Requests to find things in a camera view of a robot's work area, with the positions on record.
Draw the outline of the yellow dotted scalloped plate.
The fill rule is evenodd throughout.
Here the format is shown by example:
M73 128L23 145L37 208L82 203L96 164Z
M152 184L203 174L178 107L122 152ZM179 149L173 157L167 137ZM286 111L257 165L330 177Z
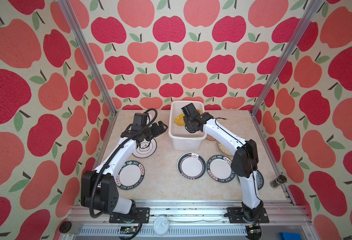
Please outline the yellow dotted scalloped plate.
M184 117L185 115L184 114L180 114L178 117L176 117L174 119L174 124L179 126L179 127L182 127L182 126L185 126L185 122L184 122Z

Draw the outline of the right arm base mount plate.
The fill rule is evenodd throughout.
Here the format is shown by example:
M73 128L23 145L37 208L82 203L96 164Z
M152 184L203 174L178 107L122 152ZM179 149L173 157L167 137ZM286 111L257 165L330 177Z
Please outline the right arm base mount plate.
M224 217L228 218L231 224L267 224L270 223L265 208L227 208Z

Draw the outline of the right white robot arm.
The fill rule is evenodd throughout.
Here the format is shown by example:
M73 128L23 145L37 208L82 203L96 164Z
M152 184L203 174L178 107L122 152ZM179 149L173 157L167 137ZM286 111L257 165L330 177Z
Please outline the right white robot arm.
M200 114L193 103L181 108L183 121L189 133L204 132L215 138L233 154L231 169L239 176L242 189L243 219L247 223L257 222L263 210L255 179L259 162L257 144L245 140L223 127L211 114Z

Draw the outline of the white plate green lettered rim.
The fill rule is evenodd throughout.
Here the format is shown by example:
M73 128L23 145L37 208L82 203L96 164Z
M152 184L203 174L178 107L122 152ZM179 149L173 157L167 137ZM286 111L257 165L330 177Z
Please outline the white plate green lettered rim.
M215 155L208 159L207 172L218 183L229 183L236 174L231 168L232 160L224 155Z

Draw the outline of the white plate green red rim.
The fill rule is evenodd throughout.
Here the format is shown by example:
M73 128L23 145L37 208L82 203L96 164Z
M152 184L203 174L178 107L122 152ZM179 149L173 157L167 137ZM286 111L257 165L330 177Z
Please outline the white plate green red rim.
M201 179L207 171L204 158L196 153L186 153L177 161L179 174L190 181Z

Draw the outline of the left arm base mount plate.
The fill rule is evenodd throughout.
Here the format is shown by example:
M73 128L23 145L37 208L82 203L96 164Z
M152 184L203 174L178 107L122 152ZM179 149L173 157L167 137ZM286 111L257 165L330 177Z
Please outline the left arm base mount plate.
M134 213L110 215L109 223L111 224L138 224L142 222L147 224L150 217L150 208L136 208Z

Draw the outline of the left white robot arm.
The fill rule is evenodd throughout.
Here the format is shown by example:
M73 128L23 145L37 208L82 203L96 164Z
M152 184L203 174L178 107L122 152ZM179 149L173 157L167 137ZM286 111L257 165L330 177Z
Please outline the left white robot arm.
M117 178L124 163L144 140L165 133L168 126L162 121L146 126L131 124L121 134L118 145L108 158L93 171L86 171L81 178L81 206L87 207L92 218L115 213L132 215L136 208L134 200L120 197Z

